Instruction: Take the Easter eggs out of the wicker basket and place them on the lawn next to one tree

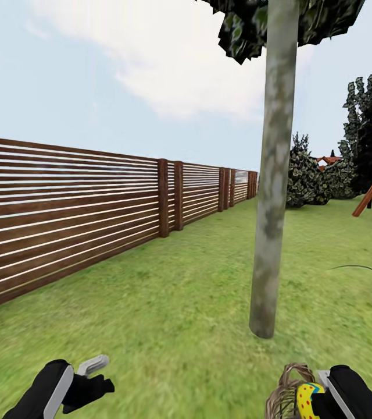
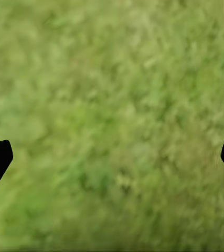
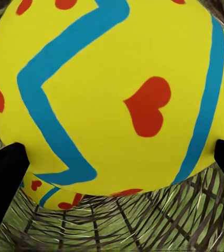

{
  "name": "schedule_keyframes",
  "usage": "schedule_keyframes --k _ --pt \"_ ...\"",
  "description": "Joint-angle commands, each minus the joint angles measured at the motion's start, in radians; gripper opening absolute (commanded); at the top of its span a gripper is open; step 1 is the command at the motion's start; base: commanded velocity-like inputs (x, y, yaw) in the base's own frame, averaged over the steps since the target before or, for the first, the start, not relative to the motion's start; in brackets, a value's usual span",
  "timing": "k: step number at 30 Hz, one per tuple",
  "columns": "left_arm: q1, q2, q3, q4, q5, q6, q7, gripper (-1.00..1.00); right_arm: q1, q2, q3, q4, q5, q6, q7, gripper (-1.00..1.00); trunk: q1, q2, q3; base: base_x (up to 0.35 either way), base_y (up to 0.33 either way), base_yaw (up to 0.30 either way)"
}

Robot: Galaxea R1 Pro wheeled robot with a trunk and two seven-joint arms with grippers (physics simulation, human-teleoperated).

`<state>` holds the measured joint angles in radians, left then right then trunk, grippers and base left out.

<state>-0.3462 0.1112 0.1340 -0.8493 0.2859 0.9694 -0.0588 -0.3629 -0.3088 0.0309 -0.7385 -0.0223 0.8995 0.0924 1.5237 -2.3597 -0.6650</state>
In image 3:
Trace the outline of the easter egg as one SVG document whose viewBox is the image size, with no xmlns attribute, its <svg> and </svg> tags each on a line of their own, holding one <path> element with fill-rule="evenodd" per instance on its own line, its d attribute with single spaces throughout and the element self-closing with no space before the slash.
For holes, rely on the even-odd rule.
<svg viewBox="0 0 224 252">
<path fill-rule="evenodd" d="M 55 187 L 26 171 L 20 188 L 28 198 L 43 208 L 54 211 L 69 210 L 78 205 L 85 194 Z"/>
<path fill-rule="evenodd" d="M 188 179 L 224 140 L 224 28 L 199 0 L 12 0 L 0 139 L 75 193 L 137 196 Z"/>
</svg>

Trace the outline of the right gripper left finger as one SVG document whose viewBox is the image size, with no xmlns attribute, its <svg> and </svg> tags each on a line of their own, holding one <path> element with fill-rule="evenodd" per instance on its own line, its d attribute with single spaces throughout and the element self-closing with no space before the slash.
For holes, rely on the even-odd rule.
<svg viewBox="0 0 224 252">
<path fill-rule="evenodd" d="M 24 145 L 14 143 L 0 149 L 0 226 L 29 165 Z"/>
</svg>

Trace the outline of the wicker basket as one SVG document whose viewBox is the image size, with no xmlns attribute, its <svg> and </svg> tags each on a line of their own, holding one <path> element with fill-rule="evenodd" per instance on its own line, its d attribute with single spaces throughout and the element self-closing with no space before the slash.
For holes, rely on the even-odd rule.
<svg viewBox="0 0 224 252">
<path fill-rule="evenodd" d="M 0 0 L 0 12 L 5 12 L 5 10 L 1 10 L 1 9 L 3 9 L 6 6 L 8 6 L 9 4 L 11 4 L 11 1 L 12 0 Z M 224 0 L 199 0 L 199 1 L 202 4 L 205 5 L 206 9 L 212 14 L 212 16 L 214 18 L 217 19 L 217 21 L 224 28 Z M 2 16 L 3 16 L 3 14 L 0 14 L 0 18 Z M 0 139 L 0 149 L 1 149 L 1 139 Z M 214 164 L 212 164 L 213 174 L 212 174 L 212 178 L 210 180 L 210 184 L 209 184 L 209 187 L 208 187 L 208 190 L 207 190 L 207 189 L 204 189 L 204 183 L 206 183 L 206 188 L 207 188 L 207 178 L 206 178 L 206 175 L 207 175 L 207 172 L 208 172 L 208 168 L 209 168 L 209 166 L 207 166 L 207 168 L 204 168 L 204 180 L 203 180 L 203 182 L 202 182 L 202 177 L 201 177 L 201 171 L 198 172 L 198 173 L 196 173 L 196 176 L 197 176 L 196 181 L 194 180 L 194 175 L 193 175 L 193 176 L 191 176 L 191 177 L 189 177 L 189 178 L 187 178 L 187 179 L 185 179 L 185 180 L 183 180 L 181 182 L 178 182 L 177 185 L 176 185 L 176 187 L 174 188 L 173 192 L 175 191 L 175 189 L 177 189 L 177 186 L 179 185 L 179 183 L 181 183 L 180 187 L 179 187 L 179 191 L 175 195 L 175 197 L 173 198 L 173 200 L 170 202 L 170 204 L 168 205 L 168 207 L 165 209 L 165 211 L 163 211 L 163 208 L 165 208 L 166 203 L 170 199 L 168 197 L 169 197 L 170 188 L 171 188 L 172 185 L 170 185 L 168 188 L 165 187 L 162 199 L 160 200 L 159 203 L 158 203 L 158 200 L 159 200 L 159 196 L 160 196 L 160 193 L 161 193 L 162 189 L 158 189 L 158 190 L 155 189 L 154 193 L 152 193 L 153 191 L 150 191 L 148 193 L 144 192 L 143 194 L 141 194 L 141 196 L 138 199 L 136 199 L 133 203 L 129 204 L 124 209 L 122 209 L 121 207 L 124 206 L 124 205 L 126 205 L 135 196 L 132 195 L 127 202 L 122 203 L 120 205 L 120 203 L 123 201 L 122 200 L 124 198 L 123 196 L 111 196 L 110 197 L 110 196 L 95 196 L 95 195 L 85 194 L 84 198 L 82 199 L 82 201 L 78 205 L 76 205 L 75 207 L 73 207 L 73 208 L 71 208 L 69 210 L 64 210 L 64 211 L 54 211 L 54 210 L 51 210 L 54 213 L 47 213 L 44 210 L 42 210 L 42 209 L 46 209 L 46 210 L 50 210 L 50 209 L 43 208 L 43 207 L 39 206 L 38 204 L 36 204 L 35 202 L 32 202 L 28 198 L 28 196 L 22 191 L 22 189 L 19 186 L 18 189 L 28 199 L 28 202 L 31 203 L 31 205 L 33 206 L 34 210 L 32 210 L 32 208 L 26 202 L 27 200 L 25 200 L 23 198 L 23 196 L 21 195 L 21 193 L 17 190 L 18 195 L 23 199 L 23 201 L 26 203 L 27 207 L 30 209 L 31 212 L 24 208 L 24 204 L 18 198 L 17 193 L 15 193 L 15 197 L 13 197 L 12 202 L 14 202 L 19 207 L 19 209 L 21 210 L 21 212 L 23 213 L 23 215 L 24 215 L 24 217 L 26 219 L 20 217 L 19 214 L 17 213 L 19 211 L 15 210 L 11 204 L 10 204 L 10 208 L 13 209 L 13 211 L 16 213 L 16 215 L 21 220 L 24 219 L 24 220 L 28 221 L 28 225 L 26 225 L 24 223 L 24 221 L 22 220 L 22 222 L 26 225 L 26 228 L 25 228 L 25 230 L 22 229 L 23 231 L 21 231 L 21 230 L 17 229 L 16 227 L 14 227 L 13 225 L 11 225 L 11 224 L 9 224 L 9 223 L 7 223 L 7 222 L 5 222 L 3 220 L 2 223 L 1 223 L 1 226 L 0 226 L 0 233 L 1 233 L 1 235 L 4 238 L 2 236 L 0 236 L 0 239 L 2 239 L 5 243 L 8 243 L 12 247 L 12 249 L 9 248 L 9 247 L 7 247 L 7 246 L 5 246 L 5 245 L 3 245 L 1 241 L 0 241 L 0 246 L 4 247 L 8 252 L 27 252 L 27 251 L 21 249 L 21 247 L 22 248 L 29 248 L 29 249 L 31 249 L 34 252 L 67 252 L 66 250 L 63 250 L 63 248 L 79 247 L 79 246 L 82 246 L 82 245 L 86 244 L 87 242 L 90 242 L 90 241 L 94 242 L 95 241 L 96 244 L 94 244 L 94 245 L 82 246 L 81 248 L 70 250 L 69 252 L 81 252 L 81 251 L 85 251 L 85 250 L 92 249 L 92 248 L 97 248 L 97 250 L 96 251 L 91 251 L 91 252 L 109 252 L 111 249 L 120 247 L 122 245 L 118 245 L 118 246 L 116 245 L 114 247 L 110 247 L 110 248 L 106 248 L 106 249 L 101 249 L 101 247 L 103 247 L 105 245 L 108 245 L 108 244 L 111 244 L 111 243 L 114 243 L 116 241 L 118 242 L 118 241 L 126 240 L 128 238 L 132 238 L 133 237 L 134 241 L 132 241 L 130 243 L 127 243 L 127 245 L 124 244 L 126 246 L 124 246 L 123 248 L 121 248 L 118 252 L 123 252 L 124 249 L 126 249 L 127 247 L 129 247 L 133 243 L 136 243 L 137 248 L 133 249 L 130 252 L 134 252 L 136 249 L 138 249 L 138 252 L 151 252 L 151 249 L 153 248 L 153 246 L 155 245 L 155 243 L 159 239 L 162 238 L 162 240 L 157 245 L 157 247 L 154 250 L 154 252 L 160 252 L 166 245 L 168 245 L 171 242 L 171 244 L 169 245 L 168 249 L 165 251 L 165 252 L 167 252 L 169 250 L 169 248 L 171 247 L 171 245 L 176 240 L 176 238 L 181 234 L 181 235 L 184 236 L 184 239 L 178 244 L 179 246 L 177 245 L 178 247 L 175 246 L 175 247 L 177 247 L 177 250 L 182 245 L 182 243 L 184 242 L 184 240 L 187 239 L 188 243 L 186 244 L 186 246 L 185 246 L 185 248 L 184 248 L 184 250 L 182 252 L 190 252 L 190 250 L 191 250 L 192 247 L 194 247 L 196 249 L 195 252 L 207 252 L 209 241 L 210 241 L 212 235 L 214 234 L 214 232 L 216 231 L 215 237 L 214 237 L 214 241 L 213 241 L 213 245 L 212 245 L 212 247 L 211 247 L 211 249 L 209 251 L 209 252 L 216 252 L 217 248 L 219 246 L 219 243 L 221 242 L 221 240 L 223 239 L 223 236 L 224 236 L 224 230 L 222 231 L 223 223 L 224 223 L 224 173 L 223 173 L 223 171 L 221 170 L 221 168 L 219 167 L 219 165 L 217 163 L 216 163 L 215 167 L 214 167 Z M 217 194 L 215 194 L 215 193 L 212 192 L 212 189 L 213 189 L 213 187 L 215 187 L 215 179 L 216 179 L 217 172 L 219 173 L 219 183 L 220 184 L 219 184 L 219 187 L 218 187 L 218 192 L 217 192 Z M 185 204 L 184 208 L 182 208 L 182 210 L 179 213 L 179 215 L 177 216 L 177 218 L 175 219 L 177 210 L 178 210 L 178 208 L 180 207 L 180 205 L 182 203 L 182 202 L 180 202 L 181 201 L 181 197 L 182 197 L 182 193 L 183 193 L 183 191 L 184 191 L 184 189 L 186 187 L 187 187 L 186 195 L 185 195 L 184 199 L 182 200 L 182 202 L 185 201 L 186 196 L 189 193 L 189 191 L 190 191 L 191 188 L 194 188 L 194 193 L 193 193 L 192 197 L 189 199 L 189 201 Z M 200 191 L 200 193 L 199 193 L 198 201 L 197 201 L 194 209 L 191 210 L 191 212 L 190 212 L 190 209 L 191 209 L 191 206 L 193 204 L 193 201 L 194 201 L 194 199 L 195 199 L 195 197 L 196 197 L 196 195 L 197 195 L 197 193 L 199 191 Z M 172 194 L 173 194 L 173 192 L 172 192 Z M 198 209 L 198 206 L 199 206 L 199 202 L 200 202 L 200 199 L 201 199 L 203 193 L 206 195 L 203 211 L 198 216 L 198 218 L 195 220 L 197 209 Z M 162 203 L 164 197 L 166 196 L 166 194 L 168 194 L 166 203 L 163 206 L 163 208 L 160 209 L 159 205 L 161 205 L 161 203 Z M 170 195 L 170 197 L 172 196 L 172 194 Z M 129 223 L 129 220 L 127 220 L 127 217 L 125 215 L 124 210 L 127 210 L 127 208 L 129 208 L 133 204 L 136 205 L 139 202 L 140 198 L 142 198 L 143 195 L 144 195 L 144 198 L 140 202 L 140 204 L 137 206 L 136 210 L 145 201 L 146 198 L 151 203 L 149 204 L 149 206 L 147 207 L 147 209 L 139 216 L 140 219 L 139 219 L 137 225 L 134 228 L 132 228 L 131 224 L 136 219 L 139 218 L 138 215 L 139 215 L 139 213 L 142 210 L 138 213 L 138 215 L 131 222 L 131 224 Z M 206 218 L 204 219 L 206 211 L 207 211 L 208 204 L 211 201 L 211 199 L 215 200 L 214 207 L 209 212 L 209 214 L 206 216 Z M 178 200 L 178 202 L 177 202 L 176 210 L 173 212 L 173 214 L 171 216 L 169 216 L 170 215 L 170 210 L 171 210 L 171 208 L 173 207 L 173 205 L 175 204 L 175 202 L 177 200 Z M 146 204 L 144 205 L 144 207 L 146 206 Z M 220 216 L 214 222 L 215 215 L 216 215 L 216 210 L 217 210 L 219 204 L 223 204 L 222 214 L 220 214 Z M 116 208 L 116 209 L 113 210 L 113 211 L 96 214 L 96 213 L 94 213 L 93 209 L 96 208 L 99 205 L 102 205 L 100 207 L 115 205 L 112 208 Z M 133 208 L 134 208 L 134 206 L 133 206 Z M 155 209 L 149 215 L 149 217 L 145 221 L 145 224 L 143 225 L 143 227 L 137 231 L 137 234 L 135 234 L 135 231 L 138 229 L 138 227 L 143 222 L 143 220 L 145 220 L 145 216 L 150 211 L 150 209 L 153 208 L 153 207 L 155 207 Z M 86 209 L 83 209 L 83 208 L 91 208 L 91 210 L 88 210 L 88 211 L 92 211 L 92 213 L 91 213 L 92 215 L 89 215 L 89 216 L 86 216 L 86 217 L 82 217 L 80 215 L 77 215 L 77 216 L 67 215 L 67 213 L 74 213 L 74 212 L 70 212 L 70 211 L 74 211 L 74 210 L 77 210 L 77 209 L 86 210 Z M 109 209 L 112 209 L 112 208 L 109 208 Z M 185 214 L 185 212 L 187 211 L 188 208 L 189 208 L 188 217 L 186 218 L 185 222 L 183 223 L 182 227 L 180 228 L 178 226 L 179 221 L 184 216 L 184 214 Z M 192 223 L 191 228 L 188 231 L 188 233 L 186 233 L 183 228 L 184 228 L 184 226 L 186 226 L 187 220 L 190 218 L 190 216 L 191 216 L 192 212 L 195 210 L 195 208 L 196 208 L 196 211 L 195 211 L 195 215 L 194 215 L 194 218 L 193 218 L 193 223 Z M 38 212 L 37 209 L 40 209 L 40 210 L 42 210 L 44 212 Z M 151 218 L 151 216 L 154 214 L 154 212 L 157 209 L 160 212 L 156 216 L 156 218 L 153 220 L 153 222 L 151 223 L 151 225 L 155 222 L 155 220 L 158 218 L 158 216 L 160 215 L 160 213 L 162 213 L 162 216 L 160 217 L 160 219 L 158 220 L 158 222 L 156 223 L 156 225 L 154 227 L 152 227 L 153 230 L 150 233 L 150 235 L 148 236 L 148 238 L 146 239 L 146 241 L 144 243 L 140 244 L 139 243 L 140 238 L 149 231 L 148 229 L 151 227 L 151 225 L 144 232 L 144 234 L 142 236 L 140 236 L 139 238 L 137 238 L 137 236 L 139 235 L 139 233 L 141 232 L 141 230 L 145 227 L 145 225 L 147 224 L 147 222 L 149 221 L 149 219 Z M 111 215 L 111 214 L 113 214 L 117 210 L 120 210 L 120 212 L 118 212 L 117 214 Z M 136 210 L 135 210 L 135 212 L 133 214 L 136 213 Z M 98 217 L 98 216 L 100 216 L 102 214 L 105 214 L 105 213 L 108 213 L 108 214 L 105 215 L 105 216 L 102 216 L 102 217 Z M 111 225 L 98 228 L 98 225 L 97 225 L 96 222 L 99 221 L 99 220 L 105 219 L 105 218 L 110 218 L 111 219 L 112 217 L 117 216 L 117 215 L 122 215 L 122 217 L 123 217 L 123 219 L 124 219 L 124 221 L 126 223 L 125 227 L 128 227 L 128 229 L 129 229 L 129 231 L 126 232 L 125 234 L 131 234 L 131 236 L 130 237 L 126 237 L 126 238 L 121 238 L 121 239 L 117 239 L 116 238 L 116 239 L 111 240 L 109 242 L 105 241 L 105 242 L 101 243 L 100 242 L 101 239 L 111 238 L 111 237 L 115 237 L 115 236 L 119 236 L 120 237 L 120 236 L 124 235 L 124 234 L 119 234 L 119 235 L 115 235 L 115 234 L 118 233 L 119 231 L 121 231 L 122 229 L 124 229 L 125 227 L 123 227 L 123 228 L 121 228 L 121 229 L 119 229 L 119 230 L 117 230 L 117 231 L 115 231 L 115 232 L 113 232 L 113 233 L 111 233 L 111 234 L 109 234 L 107 236 L 102 236 L 102 235 L 99 236 L 98 232 L 100 230 L 102 230 L 102 229 L 104 229 L 106 227 L 110 227 Z M 132 215 L 131 215 L 131 217 L 132 217 Z M 55 219 L 61 220 L 62 221 L 61 226 L 60 227 L 59 226 L 54 226 L 53 224 L 51 224 L 51 223 L 54 223 L 54 222 L 48 222 L 48 221 L 40 218 L 40 216 L 42 216 L 42 217 L 51 217 L 51 218 L 55 218 Z M 95 216 L 97 216 L 97 217 L 95 217 Z M 200 218 L 200 216 L 201 216 L 200 225 L 197 228 L 197 230 L 193 233 L 193 235 L 190 236 L 192 228 L 194 227 L 195 223 L 198 221 L 198 219 Z M 70 221 L 70 220 L 66 220 L 66 218 L 71 218 L 71 219 L 74 219 L 74 220 Z M 155 233 L 155 231 L 158 229 L 158 226 L 161 224 L 161 222 L 165 218 L 167 219 L 167 223 L 157 233 L 158 235 L 153 240 L 153 242 L 144 249 L 144 247 L 147 244 L 147 242 L 152 237 L 154 237 L 156 235 L 156 234 L 155 235 L 153 235 L 153 234 Z M 110 219 L 108 219 L 108 220 L 110 220 Z M 41 221 L 41 222 L 43 222 L 43 223 L 45 223 L 47 225 L 41 225 L 41 224 L 39 224 L 39 223 L 37 223 L 35 221 Z M 102 224 L 106 223 L 107 221 L 103 222 Z M 208 224 L 209 221 L 210 221 L 210 223 L 209 223 L 207 234 L 206 234 L 205 238 L 203 238 L 203 240 L 201 241 L 201 243 L 198 244 L 197 243 L 198 237 L 201 235 L 202 231 L 204 230 L 205 226 Z M 79 229 L 65 228 L 65 224 L 66 223 L 72 223 L 72 224 L 75 224 L 75 225 L 82 225 L 82 224 L 87 224 L 87 223 L 92 223 L 92 222 L 94 223 L 94 225 L 93 225 L 94 230 L 88 230 L 87 231 L 87 230 L 81 230 L 81 228 L 79 228 Z M 102 224 L 100 224 L 100 225 L 102 225 Z M 168 231 L 165 234 L 163 234 L 161 236 L 161 234 L 163 233 L 163 231 L 165 230 L 165 228 L 169 224 L 171 224 L 170 228 L 168 229 Z M 47 230 L 37 229 L 33 225 L 40 225 L 41 227 L 43 227 L 43 228 L 45 228 Z M 55 228 L 57 230 L 60 230 L 60 232 L 55 232 L 53 230 L 48 229 L 45 226 L 47 226 L 47 227 L 53 227 L 53 228 Z M 168 239 L 168 237 L 170 236 L 170 234 L 173 232 L 173 230 L 175 228 L 176 228 L 176 230 L 178 230 L 177 235 L 173 239 L 171 239 L 169 242 L 167 242 L 166 244 L 164 244 L 164 242 L 166 242 L 166 240 Z M 18 238 L 17 236 L 13 235 L 10 232 L 9 229 L 11 229 L 14 232 L 18 233 L 20 235 L 20 238 Z M 37 230 L 37 231 L 40 231 L 42 233 L 51 232 L 51 233 L 55 233 L 58 236 L 49 235 L 47 233 L 45 233 L 45 235 L 34 234 L 34 233 L 30 232 L 29 229 Z M 95 236 L 92 236 L 92 237 L 89 237 L 89 236 L 79 236 L 79 237 L 83 237 L 83 238 L 70 238 L 68 236 L 64 236 L 64 235 L 78 236 L 77 234 L 68 234 L 68 233 L 65 233 L 65 232 L 73 231 L 73 230 L 85 231 L 85 232 L 82 232 L 82 233 L 95 232 Z M 80 234 L 80 233 L 78 233 L 78 234 Z M 6 237 L 6 235 L 8 235 L 12 239 L 12 241 L 14 242 L 14 244 L 12 244 L 8 240 L 8 238 Z M 41 238 L 43 238 L 43 237 L 53 238 L 53 239 L 57 240 L 58 243 L 50 242 L 48 240 L 47 240 L 48 242 L 39 241 L 39 240 L 35 239 L 34 237 L 32 237 L 30 235 L 39 236 Z M 38 246 L 32 246 L 29 243 L 25 242 L 24 240 L 30 240 L 31 242 L 37 244 Z M 64 242 L 64 240 L 72 240 L 72 241 Z M 75 245 L 65 244 L 65 243 L 73 242 L 73 241 L 76 241 L 76 240 L 78 240 L 78 241 L 85 241 L 85 242 L 78 243 L 78 244 L 75 244 Z M 50 248 L 45 243 L 57 245 L 58 249 Z M 177 250 L 175 250 L 175 252 L 177 252 Z M 224 250 L 222 252 L 224 252 Z"/>
</svg>

